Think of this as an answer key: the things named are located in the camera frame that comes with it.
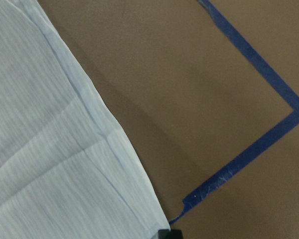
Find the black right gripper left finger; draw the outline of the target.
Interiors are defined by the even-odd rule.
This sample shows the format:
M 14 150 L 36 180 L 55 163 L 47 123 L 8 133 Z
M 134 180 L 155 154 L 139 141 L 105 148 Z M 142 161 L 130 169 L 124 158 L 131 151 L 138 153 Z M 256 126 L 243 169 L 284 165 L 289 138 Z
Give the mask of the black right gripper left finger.
M 170 234 L 170 230 L 163 229 L 158 231 L 158 239 L 168 239 Z

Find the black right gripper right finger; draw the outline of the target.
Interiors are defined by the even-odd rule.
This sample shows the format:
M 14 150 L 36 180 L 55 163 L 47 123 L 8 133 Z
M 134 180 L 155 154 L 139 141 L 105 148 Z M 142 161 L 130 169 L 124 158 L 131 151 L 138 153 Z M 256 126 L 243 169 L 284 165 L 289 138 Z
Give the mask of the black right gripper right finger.
M 170 230 L 169 232 L 170 239 L 183 239 L 183 234 L 181 230 Z

